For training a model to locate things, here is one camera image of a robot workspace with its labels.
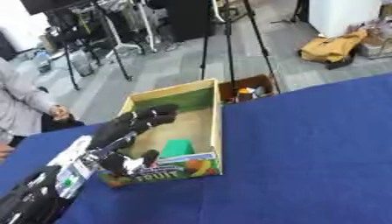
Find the blue table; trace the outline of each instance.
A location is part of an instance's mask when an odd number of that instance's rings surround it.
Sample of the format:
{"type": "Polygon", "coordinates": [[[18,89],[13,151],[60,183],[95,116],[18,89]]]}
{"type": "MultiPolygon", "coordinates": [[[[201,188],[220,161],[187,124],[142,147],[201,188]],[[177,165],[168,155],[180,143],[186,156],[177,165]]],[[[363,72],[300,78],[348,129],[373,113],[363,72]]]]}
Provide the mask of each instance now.
{"type": "MultiPolygon", "coordinates": [[[[390,223],[392,75],[223,109],[225,175],[109,189],[91,178],[59,224],[390,223]]],[[[38,135],[0,166],[0,194],[95,127],[38,135]]]]}

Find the robotic hand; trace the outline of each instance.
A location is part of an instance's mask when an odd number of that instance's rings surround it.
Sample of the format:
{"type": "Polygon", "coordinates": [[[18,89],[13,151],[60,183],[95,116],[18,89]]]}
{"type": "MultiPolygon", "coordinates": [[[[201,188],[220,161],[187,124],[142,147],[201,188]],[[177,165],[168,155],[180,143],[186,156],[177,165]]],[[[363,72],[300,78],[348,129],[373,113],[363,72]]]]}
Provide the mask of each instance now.
{"type": "Polygon", "coordinates": [[[0,223],[53,223],[101,166],[125,176],[150,166],[158,157],[157,151],[147,151],[136,160],[117,151],[131,146],[146,130],[174,122],[177,109],[175,104],[166,104],[136,110],[104,123],[92,136],[81,136],[0,199],[0,223]]]}

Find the tripod leg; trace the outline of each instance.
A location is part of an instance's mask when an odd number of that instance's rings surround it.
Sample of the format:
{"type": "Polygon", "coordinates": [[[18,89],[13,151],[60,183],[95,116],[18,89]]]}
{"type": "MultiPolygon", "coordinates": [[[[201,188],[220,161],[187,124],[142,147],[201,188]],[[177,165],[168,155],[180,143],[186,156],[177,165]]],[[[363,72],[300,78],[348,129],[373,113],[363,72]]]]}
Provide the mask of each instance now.
{"type": "Polygon", "coordinates": [[[73,84],[73,88],[75,90],[81,90],[78,86],[78,84],[75,81],[75,77],[74,77],[74,70],[72,69],[72,65],[71,65],[71,59],[69,58],[69,51],[68,51],[68,44],[64,41],[63,42],[64,45],[64,51],[66,52],[66,63],[68,65],[68,69],[69,69],[69,75],[71,76],[71,82],[73,84]]]}
{"type": "Polygon", "coordinates": [[[86,50],[91,53],[91,56],[96,61],[96,65],[97,66],[101,66],[102,64],[101,64],[100,58],[98,58],[96,53],[93,51],[91,45],[87,41],[85,41],[83,39],[80,39],[80,42],[86,47],[86,50]]]}
{"type": "Polygon", "coordinates": [[[233,61],[233,48],[231,44],[231,18],[230,18],[230,4],[228,0],[225,0],[225,34],[227,41],[227,54],[228,54],[228,66],[230,71],[231,87],[233,91],[233,97],[236,97],[236,84],[235,84],[235,66],[233,61]]]}
{"type": "Polygon", "coordinates": [[[203,44],[203,58],[201,59],[201,79],[204,80],[206,77],[206,61],[207,61],[207,51],[208,51],[208,38],[210,36],[210,25],[211,25],[211,9],[210,3],[206,6],[206,29],[204,30],[204,44],[203,44]]]}
{"type": "MultiPolygon", "coordinates": [[[[106,11],[96,2],[96,0],[93,0],[93,5],[96,9],[98,9],[102,15],[103,15],[103,19],[101,20],[103,23],[103,26],[109,27],[109,23],[107,19],[110,19],[108,17],[108,14],[106,13],[106,11]]],[[[122,71],[122,75],[124,76],[125,80],[127,81],[132,81],[133,77],[131,75],[127,74],[127,71],[124,68],[124,64],[123,61],[121,60],[120,56],[118,55],[117,49],[116,49],[116,41],[113,39],[114,33],[112,33],[111,31],[109,32],[108,38],[113,46],[113,53],[115,55],[115,59],[117,60],[118,66],[120,67],[121,71],[122,71]]]]}
{"type": "Polygon", "coordinates": [[[257,23],[255,21],[255,13],[252,10],[252,7],[250,6],[249,0],[242,0],[245,4],[245,9],[247,11],[250,23],[253,26],[253,30],[255,31],[255,36],[257,37],[257,41],[259,42],[260,48],[262,50],[262,56],[265,58],[265,62],[267,63],[268,69],[269,69],[269,73],[271,78],[273,79],[273,81],[275,82],[275,86],[276,86],[276,91],[280,94],[280,87],[277,84],[277,77],[275,76],[274,73],[274,69],[272,69],[272,65],[270,62],[270,53],[268,52],[267,48],[265,47],[264,43],[263,43],[263,39],[262,39],[262,35],[260,34],[259,28],[257,26],[257,23]]]}
{"type": "Polygon", "coordinates": [[[298,15],[298,13],[301,11],[302,4],[303,4],[303,0],[297,0],[296,9],[294,10],[294,14],[292,14],[292,17],[291,17],[291,19],[290,19],[290,21],[291,21],[292,23],[295,23],[295,22],[297,21],[297,20],[296,20],[296,17],[297,17],[297,15],[298,15]]]}
{"type": "Polygon", "coordinates": [[[53,12],[52,14],[53,14],[53,18],[55,19],[55,23],[59,26],[60,40],[61,40],[61,43],[64,47],[64,52],[66,55],[66,64],[68,65],[69,76],[71,77],[71,82],[73,84],[73,88],[75,90],[81,90],[75,81],[74,70],[72,69],[71,59],[69,57],[68,43],[66,42],[66,39],[65,39],[65,33],[61,29],[61,27],[63,27],[62,23],[61,23],[59,17],[57,16],[57,14],[55,14],[55,12],[53,12]]]}

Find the cardboard box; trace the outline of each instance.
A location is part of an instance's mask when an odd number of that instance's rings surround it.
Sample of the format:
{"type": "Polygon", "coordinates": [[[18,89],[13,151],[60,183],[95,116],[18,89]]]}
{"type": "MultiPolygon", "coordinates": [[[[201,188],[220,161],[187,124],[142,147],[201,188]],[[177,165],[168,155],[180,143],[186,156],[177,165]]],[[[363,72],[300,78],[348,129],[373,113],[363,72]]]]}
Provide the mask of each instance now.
{"type": "Polygon", "coordinates": [[[217,80],[200,80],[162,88],[141,94],[131,94],[121,113],[135,108],[159,104],[179,105],[176,121],[160,125],[138,136],[129,149],[122,150],[132,158],[148,150],[162,151],[172,139],[188,139],[194,154],[160,158],[158,167],[143,169],[132,177],[117,177],[108,171],[98,175],[110,186],[162,179],[189,179],[206,175],[221,175],[221,96],[217,80]]]}

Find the brown bag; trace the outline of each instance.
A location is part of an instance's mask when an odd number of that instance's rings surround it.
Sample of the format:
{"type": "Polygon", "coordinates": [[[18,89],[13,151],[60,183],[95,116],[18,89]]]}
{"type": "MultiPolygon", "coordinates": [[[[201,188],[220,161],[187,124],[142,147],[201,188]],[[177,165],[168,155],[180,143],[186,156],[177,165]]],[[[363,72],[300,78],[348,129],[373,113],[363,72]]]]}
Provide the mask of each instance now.
{"type": "Polygon", "coordinates": [[[339,38],[315,38],[299,51],[299,55],[303,60],[341,62],[367,35],[366,30],[360,30],[339,38]]]}

